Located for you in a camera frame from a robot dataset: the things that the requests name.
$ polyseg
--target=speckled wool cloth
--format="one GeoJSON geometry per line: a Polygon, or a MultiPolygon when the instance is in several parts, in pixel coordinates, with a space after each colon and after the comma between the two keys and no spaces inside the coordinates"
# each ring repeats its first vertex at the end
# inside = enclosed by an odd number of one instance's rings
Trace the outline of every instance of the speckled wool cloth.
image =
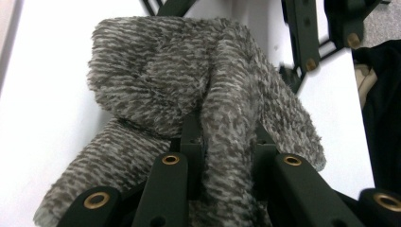
{"type": "Polygon", "coordinates": [[[308,113],[246,27],[225,19],[116,18],[101,22],[93,38],[89,86],[114,118],[52,185],[36,224],[55,226],[91,187],[124,192],[141,183],[194,110],[207,157],[205,191],[190,204],[190,226],[268,225],[252,195],[258,120],[279,151],[323,169],[308,113]]]}

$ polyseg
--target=white table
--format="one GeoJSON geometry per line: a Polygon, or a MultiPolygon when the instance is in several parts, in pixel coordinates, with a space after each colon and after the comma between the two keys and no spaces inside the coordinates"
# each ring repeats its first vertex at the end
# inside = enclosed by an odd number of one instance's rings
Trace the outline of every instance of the white table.
{"type": "MultiPolygon", "coordinates": [[[[86,85],[91,33],[133,15],[145,15],[139,1],[25,1],[0,99],[0,226],[33,226],[46,190],[108,120],[86,85]]],[[[273,64],[292,63],[280,0],[202,0],[189,16],[236,18],[273,64]]],[[[354,198],[373,187],[350,53],[308,75],[299,98],[323,138],[322,176],[354,198]]]]}

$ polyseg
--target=brass insert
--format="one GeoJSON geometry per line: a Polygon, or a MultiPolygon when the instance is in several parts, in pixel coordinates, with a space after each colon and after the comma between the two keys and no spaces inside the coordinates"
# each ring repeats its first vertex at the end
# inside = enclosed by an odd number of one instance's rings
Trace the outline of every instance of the brass insert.
{"type": "Polygon", "coordinates": [[[357,49],[360,46],[360,39],[356,33],[351,33],[347,37],[348,45],[353,48],[357,49]]]}
{"type": "Polygon", "coordinates": [[[313,71],[317,68],[316,62],[313,59],[308,59],[306,62],[306,70],[307,72],[313,71]]]}
{"type": "Polygon", "coordinates": [[[394,197],[388,196],[384,193],[376,193],[374,194],[374,199],[375,202],[388,210],[401,212],[401,201],[394,197]]]}
{"type": "Polygon", "coordinates": [[[83,205],[88,209],[97,209],[99,207],[104,206],[110,199],[109,194],[106,192],[95,192],[94,194],[90,195],[86,198],[83,205]]]}
{"type": "Polygon", "coordinates": [[[176,165],[180,162],[180,158],[176,155],[167,155],[163,158],[163,163],[166,165],[176,165]]]}
{"type": "Polygon", "coordinates": [[[284,162],[291,166],[300,166],[302,161],[294,156],[286,156],[284,162]]]}

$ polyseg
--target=white surface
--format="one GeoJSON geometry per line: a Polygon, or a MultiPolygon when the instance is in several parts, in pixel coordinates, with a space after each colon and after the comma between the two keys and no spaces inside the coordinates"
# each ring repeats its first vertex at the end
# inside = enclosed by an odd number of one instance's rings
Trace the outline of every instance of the white surface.
{"type": "MultiPolygon", "coordinates": [[[[292,62],[279,6],[279,0],[203,0],[191,14],[249,25],[278,65],[292,62]]],[[[107,121],[86,86],[91,33],[102,19],[132,15],[144,15],[139,1],[25,2],[0,99],[0,227],[33,226],[46,190],[107,121]]],[[[373,180],[351,66],[349,52],[340,53],[307,78],[300,99],[323,138],[322,175],[355,197],[373,180]]]]}

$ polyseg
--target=black cloth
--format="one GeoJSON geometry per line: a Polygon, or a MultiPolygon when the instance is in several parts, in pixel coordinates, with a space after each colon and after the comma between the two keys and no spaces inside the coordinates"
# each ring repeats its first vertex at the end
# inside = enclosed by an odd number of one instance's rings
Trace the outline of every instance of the black cloth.
{"type": "Polygon", "coordinates": [[[362,110],[375,186],[401,194],[401,40],[353,51],[377,82],[362,110]]]}

